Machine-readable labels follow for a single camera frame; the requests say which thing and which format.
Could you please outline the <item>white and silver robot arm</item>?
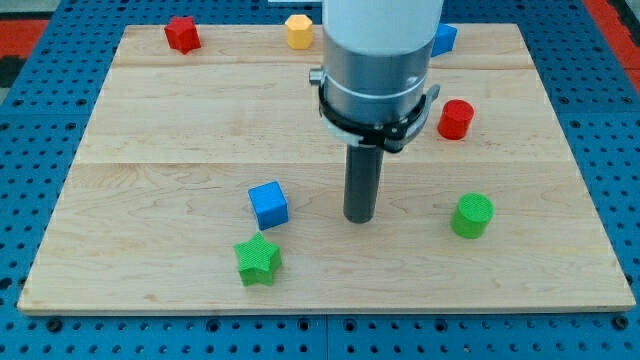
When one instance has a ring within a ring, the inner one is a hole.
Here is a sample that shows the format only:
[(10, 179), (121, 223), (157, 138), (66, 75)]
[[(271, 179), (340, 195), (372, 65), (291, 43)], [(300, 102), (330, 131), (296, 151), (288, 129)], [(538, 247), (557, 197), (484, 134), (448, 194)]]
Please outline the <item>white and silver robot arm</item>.
[(396, 122), (422, 96), (442, 0), (325, 0), (323, 92), (364, 124)]

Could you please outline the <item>blue block behind arm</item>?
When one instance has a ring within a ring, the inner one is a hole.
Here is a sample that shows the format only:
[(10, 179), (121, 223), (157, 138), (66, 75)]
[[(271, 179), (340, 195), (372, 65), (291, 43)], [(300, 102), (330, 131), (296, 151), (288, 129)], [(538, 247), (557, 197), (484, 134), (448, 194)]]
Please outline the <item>blue block behind arm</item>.
[(431, 56), (437, 57), (451, 52), (454, 49), (457, 32), (458, 29), (456, 27), (440, 23), (437, 27)]

